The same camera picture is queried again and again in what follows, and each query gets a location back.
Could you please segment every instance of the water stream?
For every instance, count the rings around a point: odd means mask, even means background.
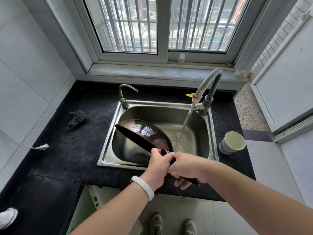
[[[185,122],[184,122],[184,124],[183,124],[183,126],[182,126],[182,130],[181,130],[181,131],[179,132],[179,134],[178,134],[178,139],[177,139],[177,141],[176,141],[176,143],[175,143],[174,152],[177,151],[177,146],[178,146],[178,143],[179,143],[180,138],[181,138],[181,136],[182,136],[182,132],[183,132],[183,131],[185,130],[185,128],[186,128],[186,125],[187,125],[187,123],[188,123],[188,120],[189,120],[189,118],[190,118],[190,116],[191,116],[191,114],[192,114],[192,112],[193,112],[193,110],[194,110],[194,106],[195,106],[195,104],[192,103],[192,104],[191,104],[191,107],[190,107],[190,110],[189,110],[189,112],[188,112],[188,114],[187,114],[187,117],[186,117],[186,119],[185,119]]]

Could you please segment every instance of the gray sneaker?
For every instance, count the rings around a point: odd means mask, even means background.
[[[162,235],[163,219],[161,214],[155,213],[150,221],[150,235]]]
[[[191,219],[186,219],[182,224],[182,235],[197,235],[197,228]]]

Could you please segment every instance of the door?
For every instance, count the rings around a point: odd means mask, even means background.
[[[251,84],[272,132],[313,113],[313,18],[286,37]]]

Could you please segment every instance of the hand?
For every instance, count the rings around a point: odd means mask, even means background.
[[[181,189],[186,189],[191,185],[189,181],[186,181],[182,177],[197,178],[199,182],[205,183],[202,165],[206,163],[208,159],[182,152],[177,152],[175,159],[176,161],[169,169],[169,173],[177,178],[174,182],[174,186],[180,186]]]
[[[164,156],[161,154],[161,149],[154,148],[151,150],[151,158],[146,171],[140,176],[153,190],[160,188],[164,183],[164,177],[168,173],[170,161],[175,153],[168,153]]]

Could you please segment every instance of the black countertop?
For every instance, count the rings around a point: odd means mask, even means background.
[[[123,90],[126,99],[188,103],[194,89],[136,86]],[[243,135],[234,91],[216,91],[211,105],[217,144],[228,131]],[[0,194],[0,209],[19,210],[17,220],[2,234],[64,234],[78,202],[82,184],[123,189],[143,171],[97,166],[97,161],[118,103],[118,85],[77,81],[35,145],[47,143],[45,151],[30,151]],[[84,111],[88,119],[68,131],[69,112]],[[255,180],[247,148],[230,155],[218,150],[220,162]],[[209,185],[180,190],[167,175],[156,193],[224,201]]]

